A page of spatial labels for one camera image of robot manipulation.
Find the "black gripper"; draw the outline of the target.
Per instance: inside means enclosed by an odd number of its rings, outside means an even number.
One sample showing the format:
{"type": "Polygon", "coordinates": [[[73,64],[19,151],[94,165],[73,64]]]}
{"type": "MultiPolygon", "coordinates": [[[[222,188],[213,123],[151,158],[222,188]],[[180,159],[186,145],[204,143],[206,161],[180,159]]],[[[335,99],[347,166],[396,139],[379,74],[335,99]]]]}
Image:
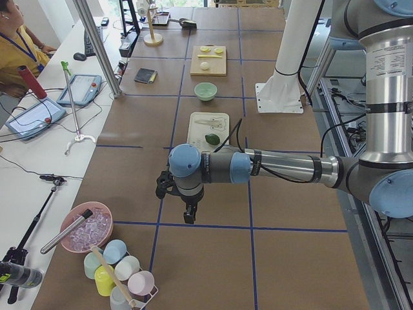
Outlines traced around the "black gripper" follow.
{"type": "Polygon", "coordinates": [[[186,202],[185,212],[183,213],[183,218],[185,223],[194,223],[196,221],[197,212],[197,202],[190,201],[186,202]]]}

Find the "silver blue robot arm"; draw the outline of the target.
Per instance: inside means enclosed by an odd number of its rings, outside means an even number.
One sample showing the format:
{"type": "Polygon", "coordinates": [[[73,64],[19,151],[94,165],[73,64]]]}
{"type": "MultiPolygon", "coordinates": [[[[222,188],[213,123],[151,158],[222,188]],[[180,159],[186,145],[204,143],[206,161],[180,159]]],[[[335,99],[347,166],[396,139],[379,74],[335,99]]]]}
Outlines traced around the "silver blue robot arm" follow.
{"type": "Polygon", "coordinates": [[[358,158],[300,156],[223,144],[200,152],[174,147],[157,179],[156,195],[179,196],[194,223],[206,183],[245,183],[275,176],[322,183],[391,218],[412,216],[412,2],[334,1],[330,38],[367,53],[366,149],[358,158]]]}

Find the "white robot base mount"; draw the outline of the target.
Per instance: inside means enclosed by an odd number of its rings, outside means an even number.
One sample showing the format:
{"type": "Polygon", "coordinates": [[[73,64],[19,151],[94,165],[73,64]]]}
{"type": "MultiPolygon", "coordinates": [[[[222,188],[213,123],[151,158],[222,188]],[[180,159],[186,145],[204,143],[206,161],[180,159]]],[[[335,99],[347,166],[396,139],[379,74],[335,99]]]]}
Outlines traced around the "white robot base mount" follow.
{"type": "Polygon", "coordinates": [[[291,2],[274,73],[266,83],[256,84],[259,113],[303,113],[299,71],[323,5],[322,0],[291,2]]]}

